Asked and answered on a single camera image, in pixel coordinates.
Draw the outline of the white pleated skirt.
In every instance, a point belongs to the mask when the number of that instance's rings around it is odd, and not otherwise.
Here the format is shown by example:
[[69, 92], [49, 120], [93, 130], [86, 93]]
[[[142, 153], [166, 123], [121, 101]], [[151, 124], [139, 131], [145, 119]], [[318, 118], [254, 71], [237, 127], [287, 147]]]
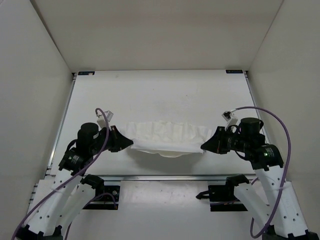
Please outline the white pleated skirt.
[[202, 154], [201, 145], [213, 134], [205, 126], [170, 121], [129, 122], [119, 131], [133, 141], [132, 150], [165, 158]]

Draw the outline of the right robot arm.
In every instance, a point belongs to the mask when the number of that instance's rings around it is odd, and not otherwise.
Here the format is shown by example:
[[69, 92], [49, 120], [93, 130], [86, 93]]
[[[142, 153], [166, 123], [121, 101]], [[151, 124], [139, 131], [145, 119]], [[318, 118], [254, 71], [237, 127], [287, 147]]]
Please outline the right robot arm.
[[218, 191], [214, 205], [239, 201], [252, 215], [252, 224], [261, 229], [251, 232], [253, 239], [318, 240], [317, 233], [308, 229], [292, 183], [286, 180], [287, 165], [278, 148], [267, 144], [260, 133], [264, 123], [254, 117], [238, 120], [226, 117], [226, 126], [217, 127], [214, 135], [201, 145], [207, 152], [224, 155], [234, 151], [250, 162], [267, 198], [265, 203], [253, 188], [253, 182], [243, 174], [229, 176]]

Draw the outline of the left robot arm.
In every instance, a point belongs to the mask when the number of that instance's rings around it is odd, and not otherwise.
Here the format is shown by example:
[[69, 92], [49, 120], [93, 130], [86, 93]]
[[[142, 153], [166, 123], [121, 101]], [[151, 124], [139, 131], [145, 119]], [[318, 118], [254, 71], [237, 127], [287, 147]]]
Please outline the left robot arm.
[[81, 125], [58, 165], [51, 191], [21, 220], [13, 240], [62, 240], [77, 214], [90, 202], [110, 196], [104, 180], [87, 169], [104, 151], [120, 152], [133, 141], [122, 135], [116, 126], [99, 128], [96, 123]]

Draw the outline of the right blue corner label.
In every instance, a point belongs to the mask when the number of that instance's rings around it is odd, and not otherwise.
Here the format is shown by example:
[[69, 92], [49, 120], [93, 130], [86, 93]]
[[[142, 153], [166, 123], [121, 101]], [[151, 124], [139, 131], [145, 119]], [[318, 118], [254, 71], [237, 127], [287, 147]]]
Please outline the right blue corner label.
[[243, 74], [243, 71], [240, 69], [226, 69], [227, 74]]

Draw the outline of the blue corner label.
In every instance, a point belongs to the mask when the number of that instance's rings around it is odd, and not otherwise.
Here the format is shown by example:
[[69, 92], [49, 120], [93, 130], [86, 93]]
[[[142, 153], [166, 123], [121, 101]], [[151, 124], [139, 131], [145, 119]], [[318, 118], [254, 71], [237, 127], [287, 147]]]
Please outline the blue corner label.
[[77, 73], [78, 76], [93, 76], [95, 71], [79, 71]]
[[243, 74], [243, 71], [240, 69], [226, 69], [227, 74]]

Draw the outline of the left blue corner label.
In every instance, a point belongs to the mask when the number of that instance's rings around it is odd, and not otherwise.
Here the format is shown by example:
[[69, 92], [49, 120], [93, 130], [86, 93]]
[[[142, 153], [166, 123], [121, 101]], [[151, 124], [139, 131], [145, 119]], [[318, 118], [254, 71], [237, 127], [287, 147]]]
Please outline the left blue corner label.
[[77, 73], [78, 76], [93, 76], [95, 71], [79, 71]]

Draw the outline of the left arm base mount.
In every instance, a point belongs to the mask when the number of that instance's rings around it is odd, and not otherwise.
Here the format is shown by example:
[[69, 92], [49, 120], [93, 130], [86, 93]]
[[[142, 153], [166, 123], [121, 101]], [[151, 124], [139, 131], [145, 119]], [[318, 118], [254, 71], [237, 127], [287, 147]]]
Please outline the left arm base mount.
[[105, 181], [102, 187], [95, 190], [94, 198], [85, 205], [83, 210], [118, 210], [120, 190], [119, 181]]

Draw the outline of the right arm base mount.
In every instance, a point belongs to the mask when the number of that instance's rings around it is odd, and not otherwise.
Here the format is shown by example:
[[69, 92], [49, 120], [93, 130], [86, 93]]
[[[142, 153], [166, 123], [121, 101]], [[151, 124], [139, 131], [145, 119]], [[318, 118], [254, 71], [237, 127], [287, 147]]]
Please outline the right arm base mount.
[[247, 208], [238, 200], [233, 188], [226, 182], [224, 184], [209, 183], [205, 191], [198, 193], [198, 200], [209, 200], [211, 212], [247, 212]]

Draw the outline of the aluminium table front rail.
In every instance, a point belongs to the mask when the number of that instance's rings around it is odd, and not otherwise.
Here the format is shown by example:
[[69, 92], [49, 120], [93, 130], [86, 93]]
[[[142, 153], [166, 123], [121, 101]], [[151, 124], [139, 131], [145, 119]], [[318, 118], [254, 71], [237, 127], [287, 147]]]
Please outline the aluminium table front rail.
[[98, 175], [107, 182], [120, 181], [225, 181], [234, 175]]

